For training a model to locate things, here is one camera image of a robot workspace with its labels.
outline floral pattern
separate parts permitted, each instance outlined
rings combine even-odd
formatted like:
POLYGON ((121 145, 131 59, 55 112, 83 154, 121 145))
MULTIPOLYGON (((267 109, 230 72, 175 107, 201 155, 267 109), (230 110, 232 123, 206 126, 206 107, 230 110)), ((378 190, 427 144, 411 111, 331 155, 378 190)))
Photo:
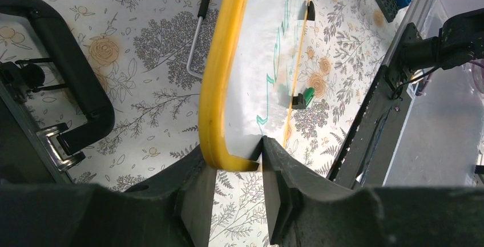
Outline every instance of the floral pattern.
MULTIPOLYGON (((67 21, 116 110, 114 130, 87 147, 69 173, 76 183, 124 191, 162 171, 198 145, 201 81, 185 70, 201 0, 44 0, 67 21)), ((374 0, 313 0, 297 86, 313 87, 309 109, 293 110, 284 147, 326 176, 392 41, 401 11, 387 23, 374 0)), ((212 0, 192 69, 202 73, 221 0, 212 0)), ((46 56, 17 19, 0 19, 0 60, 46 56)), ((60 81, 43 67, 46 83, 60 81)), ((84 118, 65 91, 32 94, 40 126, 84 118)), ((219 171, 210 246, 269 246, 261 173, 219 171)))

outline yellow frame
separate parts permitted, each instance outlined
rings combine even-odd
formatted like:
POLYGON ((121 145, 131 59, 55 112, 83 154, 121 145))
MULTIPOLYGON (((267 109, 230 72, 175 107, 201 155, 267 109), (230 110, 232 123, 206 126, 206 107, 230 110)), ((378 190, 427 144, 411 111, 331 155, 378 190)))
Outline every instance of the yellow frame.
MULTIPOLYGON (((229 172, 256 171, 259 167, 259 164, 255 161, 230 155, 224 136, 228 81, 232 71, 233 57, 239 42, 246 4, 247 0, 222 0, 200 91, 199 137, 201 152, 209 166, 229 172)), ((304 20, 303 29, 305 29, 305 26, 306 20, 304 20)), ((303 46, 302 38, 299 52, 301 52, 303 46)), ((289 116, 291 115, 291 108, 292 105, 289 106, 289 116)))

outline black tubular handle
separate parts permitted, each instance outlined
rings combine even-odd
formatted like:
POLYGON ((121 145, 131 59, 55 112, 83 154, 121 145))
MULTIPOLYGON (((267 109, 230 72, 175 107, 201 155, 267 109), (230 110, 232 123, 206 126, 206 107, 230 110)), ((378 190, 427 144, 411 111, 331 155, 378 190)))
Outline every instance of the black tubular handle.
POLYGON ((87 118, 57 137, 66 154, 106 137, 114 127, 114 109, 62 16, 42 0, 0 0, 0 13, 29 20, 87 118))

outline gray floor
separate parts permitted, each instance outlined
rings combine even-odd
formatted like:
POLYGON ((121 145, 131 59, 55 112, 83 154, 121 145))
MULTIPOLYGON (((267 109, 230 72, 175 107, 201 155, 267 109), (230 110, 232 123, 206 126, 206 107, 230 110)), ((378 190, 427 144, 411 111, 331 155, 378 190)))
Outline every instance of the gray floor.
POLYGON ((481 141, 484 107, 462 67, 438 70, 417 97, 385 186, 465 185, 481 141))

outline tabletop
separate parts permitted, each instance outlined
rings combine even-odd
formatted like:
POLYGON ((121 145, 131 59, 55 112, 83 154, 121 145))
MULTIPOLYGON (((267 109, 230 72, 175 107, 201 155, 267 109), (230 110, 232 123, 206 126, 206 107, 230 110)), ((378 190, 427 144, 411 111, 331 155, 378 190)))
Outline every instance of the tabletop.
MULTIPOLYGON (((64 17, 116 108, 116 126, 87 147, 69 174, 76 183, 123 191, 184 157, 198 145, 200 80, 185 70, 201 0, 44 0, 64 17)), ((311 86, 311 108, 293 111, 282 140, 297 160, 325 176, 398 23, 387 23, 374 0, 312 0, 316 20, 305 28, 297 74, 311 86)), ((193 62, 202 71, 221 0, 212 0, 193 62)), ((46 53, 28 23, 0 16, 0 60, 46 53)), ((44 67, 47 83, 57 74, 44 67)), ((40 126, 84 122, 71 96, 34 94, 40 126)), ((210 246, 268 246, 262 175, 217 175, 210 246)))

